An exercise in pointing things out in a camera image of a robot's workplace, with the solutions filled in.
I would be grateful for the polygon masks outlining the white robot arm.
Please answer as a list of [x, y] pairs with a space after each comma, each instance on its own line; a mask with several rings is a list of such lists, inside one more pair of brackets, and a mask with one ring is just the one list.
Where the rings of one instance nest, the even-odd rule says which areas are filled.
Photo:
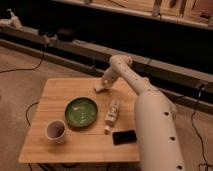
[[186, 171], [173, 115], [176, 106], [147, 77], [131, 69], [132, 57], [113, 55], [94, 87], [99, 93], [122, 77], [136, 93], [134, 120], [142, 171]]

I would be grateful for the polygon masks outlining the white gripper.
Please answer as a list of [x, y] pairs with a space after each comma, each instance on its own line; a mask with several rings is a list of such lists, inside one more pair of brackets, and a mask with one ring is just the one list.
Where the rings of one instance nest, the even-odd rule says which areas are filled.
[[[113, 87], [113, 84], [117, 81], [118, 79], [118, 74], [112, 69], [112, 68], [108, 68], [105, 72], [104, 75], [102, 77], [103, 79], [103, 83], [107, 84], [106, 85], [106, 89], [111, 89]], [[96, 86], [96, 91], [97, 92], [101, 92], [105, 89], [105, 86], [102, 82], [100, 82], [97, 86]]]

